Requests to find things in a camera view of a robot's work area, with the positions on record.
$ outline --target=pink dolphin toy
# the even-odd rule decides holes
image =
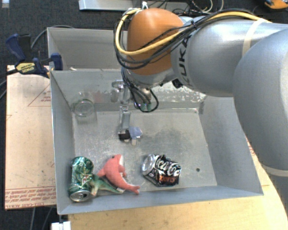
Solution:
[[[134,192],[135,194],[139,194],[138,189],[140,186],[135,186],[128,184],[125,179],[121,176],[120,173],[125,177],[127,174],[125,172],[125,168],[120,161],[122,161],[123,157],[120,154],[113,156],[111,159],[107,161],[105,166],[97,173],[98,176],[106,176],[106,178],[115,186]]]

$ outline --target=small black object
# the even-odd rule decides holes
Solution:
[[[178,79],[174,79],[174,80],[172,81],[172,84],[174,85],[174,87],[175,87],[176,89],[179,89],[179,88],[181,88],[181,87],[183,86],[183,84],[182,84]]]
[[[119,138],[120,140],[124,141],[124,140],[129,140],[131,138],[131,135],[129,133],[129,130],[125,130],[125,133],[119,134]]]

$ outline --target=gray bin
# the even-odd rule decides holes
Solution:
[[[113,32],[102,33],[102,40],[108,40],[110,50]],[[81,49],[81,37],[86,38],[87,46],[95,47],[94,40],[100,40],[96,34],[100,35],[100,32],[48,29],[49,45],[53,46],[49,47],[49,54],[60,53],[64,69],[77,68],[75,62],[79,62],[79,66],[91,64],[91,68],[79,67],[77,71],[51,72],[57,209],[60,215],[263,194],[232,98],[203,98],[185,87],[176,90],[170,83],[156,87],[155,94],[160,100],[156,111],[144,114],[129,105],[130,125],[139,127],[142,137],[136,146],[121,142],[117,134],[121,104],[110,101],[111,83],[121,79],[119,67],[109,67],[112,60],[109,57],[103,65],[100,58],[105,55],[94,54],[94,51],[85,58]],[[72,49],[70,64],[69,50]],[[94,57],[99,67],[90,63]],[[72,111],[78,92],[90,92],[94,99],[95,112],[87,118],[79,118]],[[160,188],[142,176],[142,162],[150,153],[166,154],[181,165],[178,185]],[[71,160],[76,156],[88,157],[94,163],[94,173],[97,173],[114,154],[124,156],[127,181],[140,185],[140,194],[125,191],[115,195],[101,191],[89,201],[71,201],[68,196]]]

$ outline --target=cable bundle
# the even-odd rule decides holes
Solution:
[[[120,65],[125,69],[130,69],[130,70],[140,69],[140,68],[145,67],[149,63],[154,63],[154,62],[159,61],[165,55],[170,54],[175,48],[177,48],[183,42],[183,40],[187,38],[190,34],[214,22],[224,20],[224,19],[229,19],[229,18],[246,18],[246,19],[255,20],[255,21],[260,19],[259,17],[254,16],[252,12],[248,10],[244,10],[244,9],[228,9],[228,10],[217,11],[197,21],[191,21],[191,23],[188,25],[169,29],[135,51],[126,51],[124,48],[124,45],[122,44],[123,25],[129,16],[134,16],[136,13],[140,11],[141,9],[129,9],[128,11],[126,11],[114,29],[114,49],[116,52],[116,57]],[[172,32],[173,30],[179,30],[179,31],[164,39],[161,39],[162,37],[166,36],[168,33]],[[152,49],[156,49],[155,52],[151,56],[143,60],[135,60],[132,58],[133,56],[146,53]],[[143,103],[148,103],[148,105],[151,104],[151,101],[148,98],[148,96],[143,93],[143,91],[141,91],[138,87],[132,84],[128,80],[128,78],[126,78],[123,68],[121,71],[123,81],[131,92],[131,95],[134,101],[134,106],[140,109],[141,111],[143,111],[143,109],[138,104],[136,96],[138,96],[142,100]],[[157,104],[155,108],[148,110],[148,111],[144,111],[144,112],[152,112],[156,110],[159,105],[159,101],[154,95],[154,93],[151,90],[150,92],[153,95],[153,97],[156,99]]]

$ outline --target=black carpet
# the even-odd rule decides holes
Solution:
[[[2,8],[0,0],[0,74],[6,65],[16,63],[15,57],[6,49],[5,40],[12,34],[31,34],[35,38],[47,27],[64,24],[75,28],[108,29],[121,16],[121,12],[112,11],[79,11],[79,0],[10,0],[8,9]],[[271,12],[257,0],[224,0],[224,8],[245,8],[254,11],[275,23],[288,23],[288,11]],[[47,38],[42,37],[35,47],[40,58],[47,58]],[[0,230],[30,229],[32,209],[4,210],[4,170],[5,170],[5,120],[6,97],[0,100]],[[45,222],[49,207],[36,208],[33,229],[40,230]],[[58,222],[56,209],[52,209],[45,229],[52,222]]]

